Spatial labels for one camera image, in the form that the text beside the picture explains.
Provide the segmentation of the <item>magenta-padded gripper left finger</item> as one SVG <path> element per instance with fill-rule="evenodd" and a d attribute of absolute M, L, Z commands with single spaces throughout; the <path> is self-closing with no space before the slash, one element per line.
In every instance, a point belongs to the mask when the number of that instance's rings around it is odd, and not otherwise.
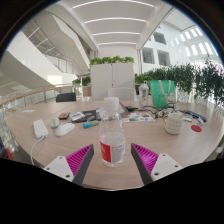
<path fill-rule="evenodd" d="M 45 170 L 81 186 L 93 155 L 94 147 L 90 144 L 67 157 L 58 156 Z"/>

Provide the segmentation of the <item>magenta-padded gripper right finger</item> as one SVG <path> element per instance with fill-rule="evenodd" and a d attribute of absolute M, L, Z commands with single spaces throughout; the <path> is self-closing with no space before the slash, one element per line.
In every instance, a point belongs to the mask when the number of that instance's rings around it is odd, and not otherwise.
<path fill-rule="evenodd" d="M 182 169 L 182 166 L 168 154 L 157 154 L 134 143 L 131 144 L 131 154 L 144 185 Z"/>

